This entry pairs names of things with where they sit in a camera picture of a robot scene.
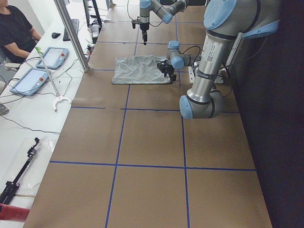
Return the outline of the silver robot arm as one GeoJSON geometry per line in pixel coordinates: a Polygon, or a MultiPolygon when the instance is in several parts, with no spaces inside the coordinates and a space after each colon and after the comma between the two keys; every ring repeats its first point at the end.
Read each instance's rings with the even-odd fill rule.
{"type": "Polygon", "coordinates": [[[204,14],[206,37],[200,57],[184,55],[178,41],[168,43],[167,58],[175,69],[199,61],[192,87],[180,97],[180,113],[185,119],[213,118],[223,109],[221,92],[213,87],[221,64],[239,33],[259,38],[277,31],[279,0],[212,0],[204,14]]]}
{"type": "Polygon", "coordinates": [[[202,23],[208,0],[141,0],[139,1],[139,16],[132,20],[132,27],[139,25],[142,33],[142,43],[147,45],[147,31],[150,26],[150,13],[154,13],[160,23],[202,23]]]}

